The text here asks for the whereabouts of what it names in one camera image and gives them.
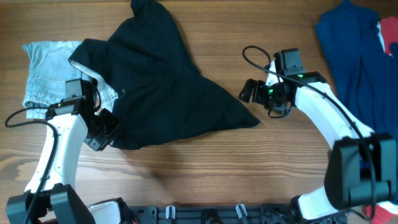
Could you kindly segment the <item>black shorts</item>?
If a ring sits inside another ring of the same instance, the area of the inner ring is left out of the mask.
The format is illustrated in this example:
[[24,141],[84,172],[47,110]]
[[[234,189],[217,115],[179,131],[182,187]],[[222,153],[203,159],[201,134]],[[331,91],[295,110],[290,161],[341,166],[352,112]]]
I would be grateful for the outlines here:
[[107,40],[85,39],[70,64],[94,78],[120,119],[118,149],[251,128],[259,120],[234,96],[203,77],[169,11],[157,1],[133,1],[133,16]]

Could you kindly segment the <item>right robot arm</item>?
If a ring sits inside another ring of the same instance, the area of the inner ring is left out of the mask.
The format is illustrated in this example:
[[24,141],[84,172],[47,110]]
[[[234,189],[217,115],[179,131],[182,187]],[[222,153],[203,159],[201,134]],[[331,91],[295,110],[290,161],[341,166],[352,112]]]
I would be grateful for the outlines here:
[[289,205],[265,205],[264,219],[286,223],[339,223],[358,206],[361,218],[375,223],[397,215],[396,142],[360,122],[333,94],[318,72],[307,72],[298,49],[269,56],[262,66],[267,80],[249,79],[239,94],[243,102],[262,105],[269,117],[284,118],[297,108],[313,122],[330,147],[323,185],[299,195]]

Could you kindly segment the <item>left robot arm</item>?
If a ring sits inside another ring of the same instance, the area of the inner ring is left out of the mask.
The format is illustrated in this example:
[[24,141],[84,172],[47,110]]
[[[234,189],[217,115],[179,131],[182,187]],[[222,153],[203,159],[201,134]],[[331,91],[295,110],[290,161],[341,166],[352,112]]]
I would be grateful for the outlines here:
[[40,223],[53,211],[52,223],[135,223],[134,213],[121,198],[87,207],[75,192],[78,158],[83,144],[102,151],[110,144],[119,120],[95,106],[98,90],[89,81],[65,83],[66,97],[47,107],[47,137],[34,175],[22,195],[9,198],[11,223]]

